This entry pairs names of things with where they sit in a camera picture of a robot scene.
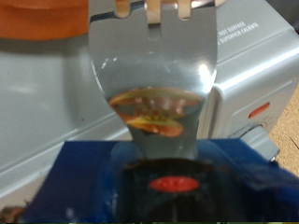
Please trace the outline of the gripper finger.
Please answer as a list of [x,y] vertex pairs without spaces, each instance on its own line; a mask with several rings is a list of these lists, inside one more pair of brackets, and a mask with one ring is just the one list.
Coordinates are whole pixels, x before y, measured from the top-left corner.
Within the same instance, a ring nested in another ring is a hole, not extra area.
[[21,206],[7,206],[0,211],[0,223],[18,223],[24,208]]

